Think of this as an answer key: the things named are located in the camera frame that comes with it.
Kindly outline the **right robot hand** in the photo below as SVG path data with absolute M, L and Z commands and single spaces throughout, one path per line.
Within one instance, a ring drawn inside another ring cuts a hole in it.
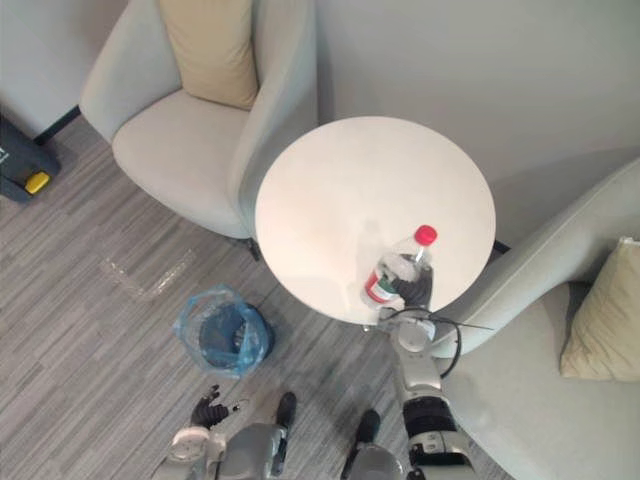
M 419 268 L 413 281 L 395 277 L 391 281 L 391 286 L 403 300 L 405 308 L 421 307 L 428 309 L 432 296 L 433 269 L 430 266 Z

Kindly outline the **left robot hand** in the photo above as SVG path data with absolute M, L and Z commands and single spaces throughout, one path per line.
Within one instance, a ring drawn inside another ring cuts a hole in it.
M 220 396 L 220 386 L 214 384 L 208 392 L 200 398 L 193 408 L 190 423 L 192 426 L 202 427 L 210 430 L 213 426 L 220 424 L 231 414 L 240 410 L 239 405 L 225 406 L 217 403 Z

